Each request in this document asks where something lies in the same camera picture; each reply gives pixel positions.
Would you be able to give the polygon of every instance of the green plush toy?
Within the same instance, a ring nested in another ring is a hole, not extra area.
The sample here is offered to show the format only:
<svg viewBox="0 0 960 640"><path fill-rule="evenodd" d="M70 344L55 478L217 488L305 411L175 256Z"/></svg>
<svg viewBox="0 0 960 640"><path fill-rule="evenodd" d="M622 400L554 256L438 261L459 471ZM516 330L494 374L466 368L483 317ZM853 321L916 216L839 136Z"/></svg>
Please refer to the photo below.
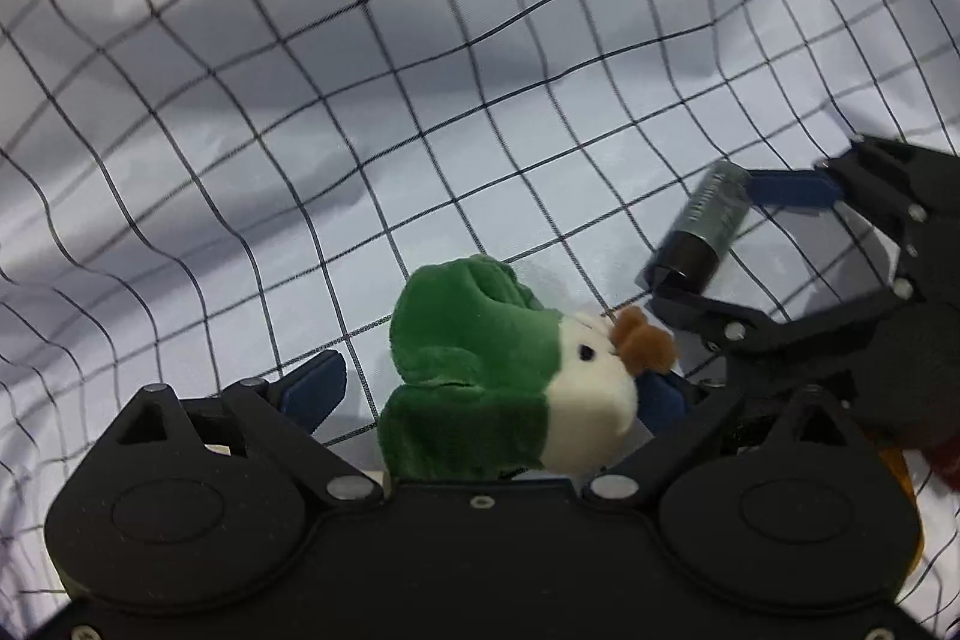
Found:
<svg viewBox="0 0 960 640"><path fill-rule="evenodd" d="M637 391L599 319L546 310L510 266L424 266L390 327L403 384L380 415L392 480L579 475L615 458Z"/></svg>

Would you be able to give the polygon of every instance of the green fabric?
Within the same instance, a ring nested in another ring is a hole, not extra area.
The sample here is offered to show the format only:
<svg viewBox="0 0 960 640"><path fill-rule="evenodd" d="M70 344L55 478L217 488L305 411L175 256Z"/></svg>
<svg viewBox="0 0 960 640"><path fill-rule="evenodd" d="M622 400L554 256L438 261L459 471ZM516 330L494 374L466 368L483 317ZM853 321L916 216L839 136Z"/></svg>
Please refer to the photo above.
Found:
<svg viewBox="0 0 960 640"><path fill-rule="evenodd" d="M505 263L473 256L419 268L390 325L404 383L378 425L391 476L477 480L538 468L559 336L560 313Z"/></svg>

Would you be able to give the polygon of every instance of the red object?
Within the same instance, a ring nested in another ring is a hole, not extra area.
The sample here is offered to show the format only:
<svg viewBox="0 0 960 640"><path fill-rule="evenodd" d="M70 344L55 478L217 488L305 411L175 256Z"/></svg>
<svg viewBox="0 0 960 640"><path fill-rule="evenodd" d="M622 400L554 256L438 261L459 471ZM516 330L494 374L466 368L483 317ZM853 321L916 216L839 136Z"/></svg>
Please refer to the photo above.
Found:
<svg viewBox="0 0 960 640"><path fill-rule="evenodd" d="M926 448L923 457L944 483L954 491L960 491L960 434L933 448Z"/></svg>

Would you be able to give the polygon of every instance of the brown plush beak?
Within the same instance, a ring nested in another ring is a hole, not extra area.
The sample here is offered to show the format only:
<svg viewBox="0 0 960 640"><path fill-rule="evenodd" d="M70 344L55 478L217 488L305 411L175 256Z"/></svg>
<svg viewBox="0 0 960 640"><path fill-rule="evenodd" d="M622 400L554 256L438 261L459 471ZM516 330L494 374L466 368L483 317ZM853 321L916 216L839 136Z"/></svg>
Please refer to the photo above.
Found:
<svg viewBox="0 0 960 640"><path fill-rule="evenodd" d="M616 314L610 338L627 372L634 377L648 369L663 375L677 360L672 336L651 326L639 307L627 307Z"/></svg>

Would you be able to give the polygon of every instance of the stuffed animal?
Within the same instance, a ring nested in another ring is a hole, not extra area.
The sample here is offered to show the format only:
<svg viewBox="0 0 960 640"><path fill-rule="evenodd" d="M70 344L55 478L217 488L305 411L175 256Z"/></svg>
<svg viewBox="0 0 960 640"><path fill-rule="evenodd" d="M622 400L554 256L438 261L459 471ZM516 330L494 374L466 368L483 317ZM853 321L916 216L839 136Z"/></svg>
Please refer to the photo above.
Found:
<svg viewBox="0 0 960 640"><path fill-rule="evenodd" d="M621 322L613 335L629 371L610 324L544 309L505 263L418 269L390 327L403 383L377 427L391 480L582 475L610 463L637 418L635 370L673 363L672 339L639 310Z"/></svg>

